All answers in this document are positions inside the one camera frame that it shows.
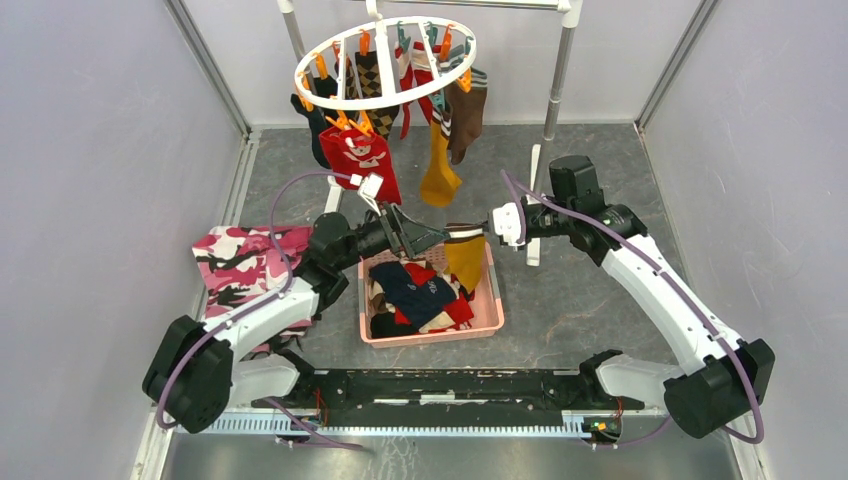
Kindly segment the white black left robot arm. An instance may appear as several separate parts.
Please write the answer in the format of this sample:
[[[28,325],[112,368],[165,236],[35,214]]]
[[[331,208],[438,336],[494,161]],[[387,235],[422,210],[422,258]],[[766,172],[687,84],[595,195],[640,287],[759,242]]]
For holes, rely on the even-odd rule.
[[[198,433],[236,404],[277,397],[290,407],[306,405],[313,379],[284,356],[245,357],[295,323],[331,306],[347,288],[345,271],[386,250],[414,258],[447,241],[448,228],[413,220],[395,204],[356,227],[339,212],[321,215],[306,249],[282,284],[220,317],[213,325],[189,316],[174,320],[142,382],[156,403],[163,429]]]

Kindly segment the black sock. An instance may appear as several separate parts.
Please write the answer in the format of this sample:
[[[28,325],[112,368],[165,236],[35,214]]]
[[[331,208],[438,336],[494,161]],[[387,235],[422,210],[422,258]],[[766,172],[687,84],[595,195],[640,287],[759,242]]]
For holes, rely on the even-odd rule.
[[[318,76],[314,79],[314,83],[317,94],[323,98],[329,98],[331,95],[335,95],[337,93],[337,82],[332,76],[327,76],[326,78]],[[292,93],[290,95],[290,103],[294,110],[299,115],[303,116],[308,122],[313,157],[321,167],[330,169],[331,165],[325,157],[319,136],[331,127],[331,124],[326,120],[326,118],[329,117],[333,120],[337,120],[338,112],[336,110],[327,110],[319,107],[313,107],[311,110],[308,110],[300,101],[300,98],[296,93]]]

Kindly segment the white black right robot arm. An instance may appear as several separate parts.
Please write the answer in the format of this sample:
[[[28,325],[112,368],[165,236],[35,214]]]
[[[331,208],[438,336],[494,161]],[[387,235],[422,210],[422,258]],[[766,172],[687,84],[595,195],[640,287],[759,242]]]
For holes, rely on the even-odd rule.
[[[512,195],[526,201],[506,208],[516,213],[518,246],[529,240],[565,236],[622,286],[661,333],[673,364],[643,361],[617,350],[582,364],[580,400],[602,408],[615,397],[664,409],[693,438],[717,430],[748,444],[765,438],[761,405],[776,356],[763,339],[745,340],[718,318],[670,266],[646,225],[627,206],[609,204],[592,161],[567,155],[550,162],[553,192],[536,194],[509,174]]]

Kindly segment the yellow cloth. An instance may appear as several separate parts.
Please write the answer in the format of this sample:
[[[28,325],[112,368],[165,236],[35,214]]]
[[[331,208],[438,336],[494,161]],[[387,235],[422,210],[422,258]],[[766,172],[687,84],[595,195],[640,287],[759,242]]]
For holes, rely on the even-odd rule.
[[[448,159],[450,134],[450,115],[434,107],[430,121],[430,161],[419,192],[426,204],[438,208],[450,205],[462,184]]]

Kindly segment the red cloth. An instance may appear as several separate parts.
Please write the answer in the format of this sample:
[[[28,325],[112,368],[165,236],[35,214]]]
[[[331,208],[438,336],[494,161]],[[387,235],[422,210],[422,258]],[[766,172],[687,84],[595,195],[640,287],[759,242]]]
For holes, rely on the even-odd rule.
[[[383,178],[377,201],[398,205],[402,203],[391,152],[382,136],[365,135],[357,129],[339,130],[331,127],[322,132],[318,139],[334,172],[361,177],[377,174]]]

